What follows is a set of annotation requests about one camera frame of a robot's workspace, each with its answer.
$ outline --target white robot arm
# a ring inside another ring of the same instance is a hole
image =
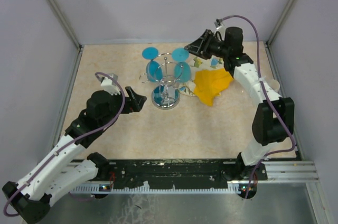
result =
[[[283,125],[274,117],[274,112],[268,105],[266,95],[262,90],[262,84],[269,101],[291,134],[294,127],[294,102],[291,98],[283,98],[269,86],[265,79],[259,77],[253,60],[243,53],[242,29],[238,27],[225,28],[222,20],[216,20],[215,25],[216,31],[214,33],[211,30],[206,30],[185,49],[203,59],[210,59],[213,55],[222,58],[225,70],[230,72],[234,80],[242,85],[257,107],[252,124],[253,139],[247,148],[238,155],[236,161],[238,174],[241,174],[242,178],[248,178],[255,165],[259,164],[274,146],[280,144],[288,136]]]
[[[99,153],[90,154],[72,170],[62,170],[111,126],[120,114],[139,112],[145,96],[126,87],[129,97],[117,83],[116,75],[96,73],[104,90],[96,91],[87,100],[87,107],[65,130],[53,150],[26,176],[17,183],[7,182],[2,190],[8,202],[5,215],[21,215],[28,224],[39,222],[49,209],[77,185],[100,178],[109,172],[109,161]],[[17,211],[9,214],[8,205]]]

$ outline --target white wall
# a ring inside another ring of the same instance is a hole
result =
[[[192,41],[230,14],[250,18],[267,40],[287,0],[57,0],[82,44]],[[246,40],[254,40],[250,25]]]
[[[1,187],[46,154],[76,55],[45,0],[0,0]],[[0,223],[18,222],[0,214]]]
[[[338,221],[338,0],[298,0],[273,53],[302,147]]]

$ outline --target beige table surface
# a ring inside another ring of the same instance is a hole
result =
[[[115,73],[122,87],[131,86],[148,98],[140,113],[120,115],[117,122],[78,156],[99,152],[105,158],[235,158],[252,139],[251,124],[256,108],[242,87],[231,83],[216,98],[214,106],[202,104],[197,97],[181,95],[171,110],[160,110],[151,101],[154,83],[141,83],[147,60],[142,51],[157,47],[160,53],[172,52],[185,43],[86,45],[77,73],[63,130],[86,107],[91,94],[101,90],[94,76],[97,71]],[[255,61],[256,43],[245,42],[245,52]],[[272,78],[263,43],[260,44],[262,75]],[[286,139],[276,149],[290,148]],[[274,157],[295,157],[281,153]]]

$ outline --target metal frame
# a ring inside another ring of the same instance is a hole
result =
[[[46,0],[46,1],[49,4],[49,7],[53,11],[56,18],[59,20],[59,22],[60,22],[62,28],[64,29],[64,31],[66,32],[67,36],[72,40],[72,42],[74,43],[76,48],[80,49],[81,44],[78,41],[78,38],[75,34],[75,31],[71,27],[71,25],[70,25],[69,21],[67,20],[65,14],[63,14],[62,11],[60,10],[60,7],[59,7],[57,1],[56,0]]]
[[[76,79],[76,75],[78,73],[79,70],[79,66],[80,66],[80,61],[82,58],[82,53],[83,53],[83,47],[81,47],[79,49],[79,52],[77,54],[77,56],[74,59],[73,62],[73,69],[72,69],[72,73],[70,75],[68,84],[67,84],[67,89],[66,92],[62,98],[62,105],[60,108],[60,112],[58,113],[58,119],[57,119],[57,123],[55,124],[54,128],[53,128],[53,135],[54,138],[51,141],[51,144],[49,145],[49,150],[51,150],[59,141],[60,137],[61,137],[61,133],[62,133],[62,127],[63,127],[63,123],[65,120],[65,116],[67,113],[67,109],[68,109],[68,105],[69,105],[69,101],[70,101],[70,97],[73,91],[73,87],[74,87],[74,83],[75,83],[75,79]]]
[[[47,3],[49,4],[51,10],[55,14],[56,18],[59,20],[61,26],[63,27],[64,31],[66,32],[67,36],[72,40],[74,45],[78,48],[79,53],[74,60],[74,66],[73,66],[73,72],[72,75],[70,76],[69,82],[68,82],[68,87],[67,91],[63,97],[63,105],[60,109],[60,112],[58,114],[58,122],[56,126],[53,129],[54,132],[54,139],[53,142],[51,143],[50,149],[52,148],[52,145],[54,145],[60,138],[61,131],[62,131],[62,126],[63,122],[65,119],[65,115],[68,109],[68,104],[70,101],[72,89],[74,86],[74,82],[76,79],[76,74],[80,65],[80,60],[83,52],[83,47],[81,46],[80,42],[78,41],[78,38],[74,32],[74,29],[71,27],[69,21],[67,20],[67,17],[65,14],[62,13],[58,3],[56,0],[46,0]],[[278,69],[276,66],[276,62],[274,60],[274,56],[270,50],[271,45],[273,44],[277,34],[279,33],[281,27],[285,23],[287,16],[291,12],[294,4],[296,3],[297,0],[288,0],[283,12],[281,13],[281,16],[279,17],[279,20],[277,24],[275,25],[273,31],[271,32],[271,35],[268,39],[268,41],[265,44],[265,48],[268,54],[268,59],[271,65],[271,69],[273,72],[273,75],[275,79],[277,79],[280,82],[280,76],[278,73]],[[281,84],[280,92],[282,95],[285,94],[284,87]],[[321,185],[318,180],[318,175],[316,173],[316,169],[314,166],[314,163],[311,161],[297,161],[300,158],[304,158],[304,152],[302,151],[302,146],[300,141],[298,140],[298,134],[296,129],[294,130],[295,138],[297,140],[297,158],[294,160],[290,159],[284,159],[282,161],[276,159],[270,159],[268,162],[263,162],[266,166],[266,172],[268,175],[268,180],[266,181],[259,181],[259,183],[306,183],[307,189],[308,189],[308,195],[309,195],[309,200],[311,201],[311,205],[313,206],[314,214],[316,217],[316,220],[318,223],[334,223],[333,222],[333,217],[328,210],[328,203],[326,202],[324,192],[321,188]],[[73,169],[75,165],[78,165],[77,162],[71,163],[67,169]],[[96,181],[92,182],[91,186],[93,184],[98,184],[98,183],[105,183],[107,181]],[[236,191],[236,188],[238,184],[241,183],[247,183],[247,181],[231,181],[231,189],[230,191],[226,193],[233,193],[233,191]],[[83,192],[81,189],[76,189],[77,192]]]
[[[266,51],[266,54],[267,54],[267,57],[268,57],[268,60],[269,60],[269,63],[270,63],[270,67],[271,67],[273,76],[274,76],[275,80],[277,80],[280,84],[280,90],[279,90],[280,95],[281,96],[287,96],[286,93],[285,93],[285,88],[284,88],[283,83],[282,83],[281,78],[280,78],[280,74],[279,74],[279,71],[278,71],[278,68],[277,68],[275,58],[274,58],[273,53],[272,53],[270,47],[268,46],[267,42],[265,43],[265,51]],[[295,148],[296,154],[300,155],[300,158],[302,160],[305,160],[306,156],[304,155],[302,144],[301,144],[301,141],[299,140],[296,124],[294,125],[294,138],[295,138],[296,143],[297,143],[296,148]]]
[[[283,12],[281,13],[274,29],[272,30],[270,37],[267,41],[267,46],[270,47],[272,45],[272,43],[274,42],[277,34],[279,33],[282,25],[284,24],[284,22],[287,19],[287,16],[289,15],[289,13],[291,12],[293,6],[295,5],[297,0],[288,0],[286,6],[283,9]]]

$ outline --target cable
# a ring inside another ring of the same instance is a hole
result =
[[[114,80],[110,75],[106,74],[106,73],[103,73],[103,72],[96,72],[95,73],[95,76],[97,75],[102,75],[102,76],[105,76],[107,77],[108,79],[112,80],[112,82],[120,89],[121,91],[121,95],[122,95],[122,104],[121,104],[121,107],[120,107],[120,110],[118,111],[118,113],[115,115],[115,117],[109,121],[107,124],[95,129],[95,130],[92,130],[90,132],[87,132],[85,134],[82,134],[81,136],[73,139],[72,141],[64,144],[61,148],[59,148],[56,152],[59,154],[61,153],[66,147],[70,146],[71,144],[75,143],[76,141],[82,139],[82,138],[85,138],[91,134],[94,134],[94,133],[97,133],[98,131],[100,130],[103,130],[105,129],[106,127],[109,127],[110,125],[112,125],[113,123],[115,123],[115,121],[117,120],[118,116],[122,113],[122,110],[124,108],[124,105],[125,105],[125,102],[126,102],[126,96],[125,96],[125,93],[123,91],[123,88],[121,87],[121,85],[116,81]],[[6,202],[5,206],[4,206],[4,210],[3,210],[3,213],[5,216],[7,217],[16,217],[18,216],[19,214],[18,213],[15,213],[15,214],[11,214],[11,213],[8,213],[7,212],[7,208],[8,206],[10,205],[10,203],[12,202],[12,200],[23,190],[25,189],[32,181],[34,178],[36,178],[36,176],[48,165],[48,163],[51,162],[51,160],[55,157],[56,155],[51,155],[42,165],[40,168],[38,168],[38,170],[26,181],[26,183],[24,185],[22,185],[16,192],[14,192],[14,194],[8,199],[8,201]]]
[[[115,183],[115,173],[114,172],[110,172],[109,174],[111,174],[110,178],[109,178],[109,183],[110,183],[110,188],[112,187],[112,185]]]
[[[258,37],[258,32],[257,32],[257,29],[256,27],[254,26],[254,24],[251,22],[251,20],[249,20],[248,18],[244,17],[244,16],[241,16],[241,15],[229,15],[227,17],[224,17],[222,18],[222,21],[225,21],[225,20],[228,20],[230,18],[241,18],[243,20],[246,20],[250,25],[251,27],[253,28],[253,31],[255,32],[255,36],[256,36],[256,41],[257,41],[257,72],[258,72],[258,78],[261,79],[262,77],[262,74],[261,74],[261,71],[260,71],[260,59],[259,59],[259,37]],[[271,154],[277,154],[277,153],[286,153],[286,152],[291,152],[295,149],[296,147],[296,141],[295,141],[295,138],[293,137],[292,133],[290,132],[290,130],[287,128],[286,124],[284,123],[284,121],[282,120],[282,118],[280,117],[278,111],[276,110],[276,108],[273,106],[273,103],[271,102],[267,92],[266,92],[266,89],[265,89],[265,86],[264,86],[264,83],[262,81],[260,81],[260,85],[262,87],[262,90],[263,90],[263,93],[264,93],[264,96],[265,96],[265,99],[266,101],[268,102],[270,108],[273,110],[273,112],[275,113],[278,121],[280,122],[280,124],[282,125],[283,129],[285,130],[286,134],[290,137],[290,140],[291,140],[291,143],[292,143],[292,146],[291,148],[289,149],[285,149],[285,150],[277,150],[277,151],[273,151],[273,152],[270,152],[270,153],[267,153],[264,155],[264,157],[267,157],[268,155],[271,155]],[[248,187],[250,187],[250,184],[251,184],[251,181],[252,181],[252,178],[254,176],[254,173],[256,171],[256,169],[259,167],[259,165],[262,163],[264,158],[260,159],[259,162],[256,164],[256,166],[253,168],[253,171],[252,173],[250,174],[250,177],[249,177],[249,184],[248,184]],[[245,195],[245,198],[248,197],[248,193],[249,193],[249,190],[247,190],[247,193]]]
[[[254,185],[254,186],[257,186],[258,178],[257,178],[256,173],[253,174],[253,178],[255,179],[255,180],[253,181],[253,185]]]

